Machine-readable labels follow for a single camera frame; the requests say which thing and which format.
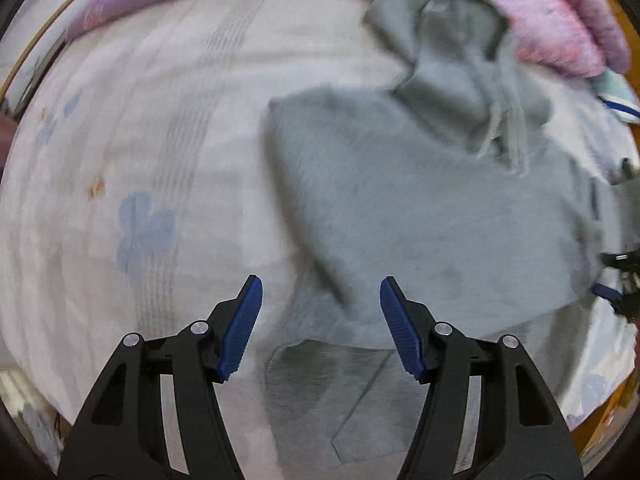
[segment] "folded gray fabric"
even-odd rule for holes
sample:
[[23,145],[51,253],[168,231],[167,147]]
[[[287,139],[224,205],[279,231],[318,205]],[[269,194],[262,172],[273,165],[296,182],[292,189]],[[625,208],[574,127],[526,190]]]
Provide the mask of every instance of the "folded gray fabric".
[[437,320],[495,336],[576,304],[599,253],[635,239],[638,183],[592,178],[543,135],[550,103],[495,7],[375,0],[365,19],[412,65],[401,85],[271,104],[278,186],[311,259],[280,338],[322,342],[289,344],[268,367],[285,471],[312,455],[331,467],[408,447],[426,391],[384,352],[385,276]]

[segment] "blue stripe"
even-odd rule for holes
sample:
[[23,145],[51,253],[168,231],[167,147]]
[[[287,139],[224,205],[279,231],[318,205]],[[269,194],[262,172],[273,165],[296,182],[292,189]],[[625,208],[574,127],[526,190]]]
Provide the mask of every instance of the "blue stripe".
[[618,110],[620,112],[626,112],[627,114],[633,115],[634,117],[638,117],[640,118],[640,110],[637,110],[636,108],[631,108],[629,106],[625,106],[625,105],[621,105],[619,103],[614,103],[612,101],[602,101],[604,104],[607,105],[607,107],[611,108],[612,110]]

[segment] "bed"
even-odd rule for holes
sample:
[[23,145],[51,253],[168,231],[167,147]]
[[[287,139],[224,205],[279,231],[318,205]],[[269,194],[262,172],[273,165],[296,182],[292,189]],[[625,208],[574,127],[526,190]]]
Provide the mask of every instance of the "bed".
[[[60,55],[20,122],[2,180],[0,328],[69,421],[123,334],[175,333],[255,273],[263,310],[240,370],[217,389],[245,476],[391,478],[398,470],[402,450],[332,470],[281,464],[263,402],[271,334],[305,259],[262,145],[266,105],[321,84],[397,82],[401,62],[360,25],[366,6],[175,0],[94,30]],[[616,178],[623,157],[640,164],[629,129],[587,83],[528,70],[554,104],[546,134],[594,176]],[[572,429],[634,366],[635,327],[591,296],[511,332]],[[184,469],[165,400],[172,463]]]

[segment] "ridged blue pad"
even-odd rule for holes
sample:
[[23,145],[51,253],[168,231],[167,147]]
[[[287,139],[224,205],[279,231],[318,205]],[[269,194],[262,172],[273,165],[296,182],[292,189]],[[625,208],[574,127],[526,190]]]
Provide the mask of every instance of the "ridged blue pad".
[[380,307],[404,369],[417,381],[420,380],[425,371],[422,341],[388,279],[383,280],[380,285]]
[[218,364],[218,375],[221,380],[226,381],[233,372],[238,370],[261,306],[262,282],[260,278],[254,278],[222,340],[222,352],[220,352]]
[[620,301],[622,300],[622,294],[620,294],[615,288],[609,288],[608,286],[597,283],[593,285],[591,293],[594,296],[604,298],[607,301]]

